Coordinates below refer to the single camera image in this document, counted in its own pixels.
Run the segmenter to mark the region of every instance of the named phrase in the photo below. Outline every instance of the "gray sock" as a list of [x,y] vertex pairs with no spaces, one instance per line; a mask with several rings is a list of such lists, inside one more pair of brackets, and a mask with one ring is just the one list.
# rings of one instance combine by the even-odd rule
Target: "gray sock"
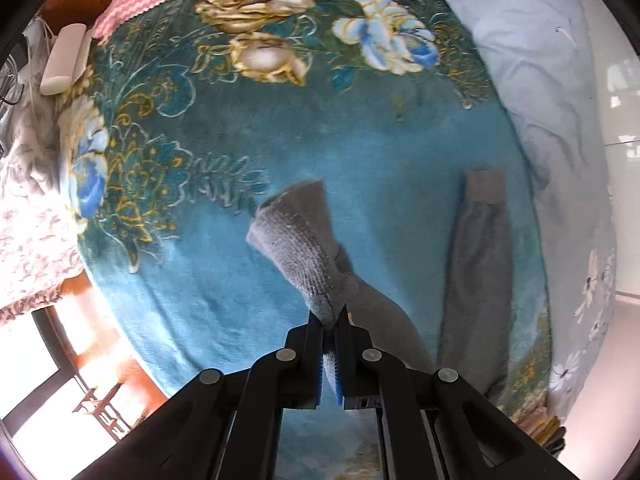
[[504,174],[469,171],[450,253],[439,367],[490,400],[508,373],[513,262]]
[[[369,330],[374,346],[411,368],[433,372],[426,347],[407,314],[354,275],[334,239],[321,181],[304,182],[265,202],[247,241],[302,293],[325,329],[334,325],[348,303],[352,321]],[[332,363],[326,362],[325,368],[331,376]]]

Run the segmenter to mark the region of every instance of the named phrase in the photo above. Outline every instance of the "white cable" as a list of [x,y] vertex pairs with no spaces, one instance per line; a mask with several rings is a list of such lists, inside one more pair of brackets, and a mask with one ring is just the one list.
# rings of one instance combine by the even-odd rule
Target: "white cable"
[[54,37],[53,31],[51,30],[51,27],[49,27],[49,23],[47,23],[42,16],[36,16],[35,19],[40,22],[40,24],[42,25],[42,28],[44,29],[44,38],[45,38],[45,44],[47,46],[47,55],[49,55],[51,54],[51,46],[49,43],[53,43],[53,37]]

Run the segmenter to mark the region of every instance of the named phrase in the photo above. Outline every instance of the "floral fabric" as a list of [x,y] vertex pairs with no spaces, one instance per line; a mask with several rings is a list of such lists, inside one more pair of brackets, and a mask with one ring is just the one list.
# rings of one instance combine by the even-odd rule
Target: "floral fabric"
[[47,306],[50,291],[83,268],[58,194],[55,102],[37,91],[48,57],[42,24],[32,21],[24,35],[30,63],[20,71],[24,92],[12,109],[3,139],[8,153],[0,160],[0,324]]
[[[257,205],[322,178],[359,276],[437,354],[465,171],[504,172],[509,416],[544,402],[548,301],[527,167],[444,0],[171,0],[92,46],[61,98],[62,196],[87,272],[154,379],[249,367],[306,306],[245,241]],[[287,415],[282,480],[380,478],[367,415]]]
[[591,306],[591,303],[593,303],[593,295],[597,288],[598,254],[596,251],[591,251],[591,253],[589,253],[589,269],[587,272],[587,278],[584,280],[584,287],[582,288],[582,296],[584,299],[574,313],[578,323],[582,322],[585,312]]

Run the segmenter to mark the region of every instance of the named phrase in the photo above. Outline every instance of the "bed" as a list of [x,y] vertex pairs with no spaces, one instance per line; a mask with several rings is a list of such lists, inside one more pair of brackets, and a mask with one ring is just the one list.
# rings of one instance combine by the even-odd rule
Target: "bed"
[[[59,101],[80,253],[146,370],[171,395],[305,322],[245,237],[265,199],[309,178],[358,275],[436,356],[465,171],[498,168],[514,279],[497,404],[513,420],[566,416],[615,276],[577,0],[242,1],[169,0],[126,21]],[[280,478],[378,477],[373,421],[338,411],[286,414]]]

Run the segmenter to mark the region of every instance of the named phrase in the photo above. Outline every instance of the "window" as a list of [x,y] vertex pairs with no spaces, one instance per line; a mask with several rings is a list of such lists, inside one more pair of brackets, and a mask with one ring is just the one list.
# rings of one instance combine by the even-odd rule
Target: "window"
[[57,370],[33,317],[0,328],[0,417],[4,418]]
[[75,379],[67,381],[15,434],[14,446],[38,480],[69,480],[115,444],[92,416],[72,413],[83,395]]
[[48,310],[36,310],[2,327],[0,348],[5,358],[0,368],[0,413],[10,437],[76,376],[61,342],[65,339],[63,331],[56,329]]

